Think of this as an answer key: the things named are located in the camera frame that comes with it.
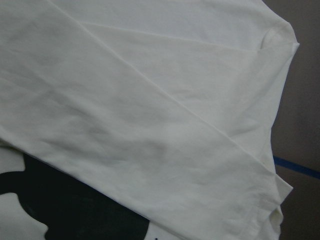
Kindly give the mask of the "cream long-sleeve cat shirt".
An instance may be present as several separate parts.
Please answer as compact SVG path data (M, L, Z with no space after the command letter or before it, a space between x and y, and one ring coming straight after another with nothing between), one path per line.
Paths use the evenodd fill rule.
M299 47L261 0L3 0L3 240L277 240Z

